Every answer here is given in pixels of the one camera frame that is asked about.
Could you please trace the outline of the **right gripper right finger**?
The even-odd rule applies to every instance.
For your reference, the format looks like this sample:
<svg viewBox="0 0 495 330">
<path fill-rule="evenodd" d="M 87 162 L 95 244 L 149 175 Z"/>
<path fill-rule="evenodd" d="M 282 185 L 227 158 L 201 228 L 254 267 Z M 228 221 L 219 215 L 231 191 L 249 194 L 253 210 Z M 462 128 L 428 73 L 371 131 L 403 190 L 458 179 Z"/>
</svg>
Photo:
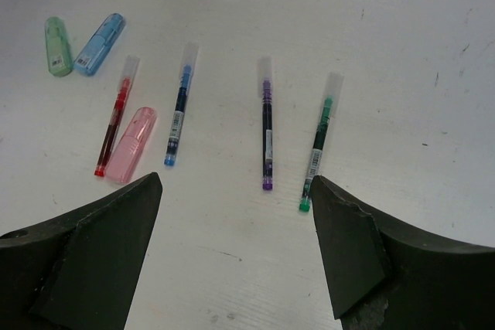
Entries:
<svg viewBox="0 0 495 330">
<path fill-rule="evenodd" d="M 345 329 L 492 329 L 494 250 L 405 223 L 316 176 L 313 217 Z"/>
</svg>

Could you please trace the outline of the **red gel pen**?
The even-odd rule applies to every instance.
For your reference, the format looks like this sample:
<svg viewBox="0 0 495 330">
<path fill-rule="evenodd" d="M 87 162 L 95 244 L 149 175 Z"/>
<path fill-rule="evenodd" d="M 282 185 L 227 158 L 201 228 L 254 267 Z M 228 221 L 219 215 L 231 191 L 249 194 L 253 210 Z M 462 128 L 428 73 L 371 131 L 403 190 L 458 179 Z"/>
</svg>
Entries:
<svg viewBox="0 0 495 330">
<path fill-rule="evenodd" d="M 105 175 L 105 170 L 111 157 L 114 141 L 121 124 L 121 119 L 135 80 L 139 63 L 140 59 L 137 56 L 129 55 L 126 57 L 125 65 L 119 80 L 118 94 L 114 102 L 108 129 L 94 170 L 94 175 L 97 177 L 103 178 Z"/>
</svg>

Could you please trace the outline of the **green correction tape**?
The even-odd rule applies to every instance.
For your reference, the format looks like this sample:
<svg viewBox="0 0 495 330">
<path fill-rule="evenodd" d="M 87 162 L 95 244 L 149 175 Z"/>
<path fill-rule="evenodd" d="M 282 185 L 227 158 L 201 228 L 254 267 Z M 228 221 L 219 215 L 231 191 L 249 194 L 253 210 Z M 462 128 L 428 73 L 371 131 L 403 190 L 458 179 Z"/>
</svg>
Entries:
<svg viewBox="0 0 495 330">
<path fill-rule="evenodd" d="M 73 69 L 67 30 L 62 19 L 53 16 L 45 22 L 46 57 L 49 72 L 64 77 Z"/>
</svg>

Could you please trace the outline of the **pink correction tape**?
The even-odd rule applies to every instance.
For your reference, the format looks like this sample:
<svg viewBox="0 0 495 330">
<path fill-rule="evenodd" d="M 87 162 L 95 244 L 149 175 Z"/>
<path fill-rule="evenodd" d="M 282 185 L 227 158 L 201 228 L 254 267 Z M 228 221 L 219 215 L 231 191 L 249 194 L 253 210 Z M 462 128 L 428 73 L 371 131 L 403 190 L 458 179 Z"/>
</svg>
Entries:
<svg viewBox="0 0 495 330">
<path fill-rule="evenodd" d="M 151 107 L 140 107 L 130 120 L 105 171 L 107 180 L 113 183 L 130 182 L 152 132 L 157 113 Z"/>
</svg>

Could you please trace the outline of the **blue gel pen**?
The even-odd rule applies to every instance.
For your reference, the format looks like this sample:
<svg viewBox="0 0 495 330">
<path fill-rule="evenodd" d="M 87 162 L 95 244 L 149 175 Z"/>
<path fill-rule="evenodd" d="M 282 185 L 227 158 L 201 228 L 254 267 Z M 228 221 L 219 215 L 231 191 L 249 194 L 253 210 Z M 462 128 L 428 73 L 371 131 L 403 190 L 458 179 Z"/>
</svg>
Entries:
<svg viewBox="0 0 495 330">
<path fill-rule="evenodd" d="M 183 119 L 198 51 L 199 45 L 197 43 L 187 43 L 185 45 L 179 73 L 179 91 L 176 98 L 175 110 L 172 116 L 172 123 L 164 159 L 164 165 L 168 167 L 173 167 L 176 162 L 179 141 L 183 128 Z"/>
</svg>

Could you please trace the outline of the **blue correction tape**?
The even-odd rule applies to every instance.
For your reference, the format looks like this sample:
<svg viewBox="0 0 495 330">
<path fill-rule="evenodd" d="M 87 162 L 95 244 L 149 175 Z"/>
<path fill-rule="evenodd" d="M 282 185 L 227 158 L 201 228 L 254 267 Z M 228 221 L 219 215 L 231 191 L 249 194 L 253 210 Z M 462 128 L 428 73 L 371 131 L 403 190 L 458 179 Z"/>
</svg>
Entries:
<svg viewBox="0 0 495 330">
<path fill-rule="evenodd" d="M 121 35 L 125 25 L 125 18 L 121 14 L 110 14 L 77 55 L 73 68 L 86 77 L 93 76 Z"/>
</svg>

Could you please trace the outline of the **green gel pen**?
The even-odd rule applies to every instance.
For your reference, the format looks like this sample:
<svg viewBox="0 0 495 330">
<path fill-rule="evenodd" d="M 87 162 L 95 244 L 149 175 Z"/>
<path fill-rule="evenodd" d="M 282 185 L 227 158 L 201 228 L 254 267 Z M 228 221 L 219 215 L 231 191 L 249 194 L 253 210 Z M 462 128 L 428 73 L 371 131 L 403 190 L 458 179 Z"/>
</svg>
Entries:
<svg viewBox="0 0 495 330">
<path fill-rule="evenodd" d="M 299 201 L 299 212 L 301 213 L 310 211 L 312 205 L 309 194 L 310 187 L 313 178 L 318 174 L 323 159 L 323 149 L 326 143 L 326 137 L 329 132 L 330 122 L 336 116 L 343 80 L 343 75 L 339 73 L 330 73 L 328 76 L 326 89 L 323 93 L 323 104 L 320 110 L 319 122 L 316 127 L 309 164 L 306 170 L 305 181 Z"/>
</svg>

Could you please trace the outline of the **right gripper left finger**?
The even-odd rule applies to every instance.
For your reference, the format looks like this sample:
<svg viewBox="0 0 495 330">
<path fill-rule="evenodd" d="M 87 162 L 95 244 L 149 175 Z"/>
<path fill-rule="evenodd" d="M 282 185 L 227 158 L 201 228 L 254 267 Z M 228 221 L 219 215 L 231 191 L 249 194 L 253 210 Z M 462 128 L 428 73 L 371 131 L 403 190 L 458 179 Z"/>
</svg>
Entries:
<svg viewBox="0 0 495 330">
<path fill-rule="evenodd" d="M 3 329 L 123 329 L 162 197 L 152 172 L 1 237 Z"/>
</svg>

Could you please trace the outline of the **purple gel pen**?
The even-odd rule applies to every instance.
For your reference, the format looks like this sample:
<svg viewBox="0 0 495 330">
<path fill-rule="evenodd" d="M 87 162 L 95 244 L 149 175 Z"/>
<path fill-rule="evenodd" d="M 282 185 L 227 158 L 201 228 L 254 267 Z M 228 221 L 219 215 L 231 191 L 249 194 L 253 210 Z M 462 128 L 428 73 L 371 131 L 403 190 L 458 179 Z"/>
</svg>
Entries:
<svg viewBox="0 0 495 330">
<path fill-rule="evenodd" d="M 262 188 L 273 190 L 273 124 L 272 124 L 272 69 L 271 57 L 263 56 L 258 61 L 262 99 Z"/>
</svg>

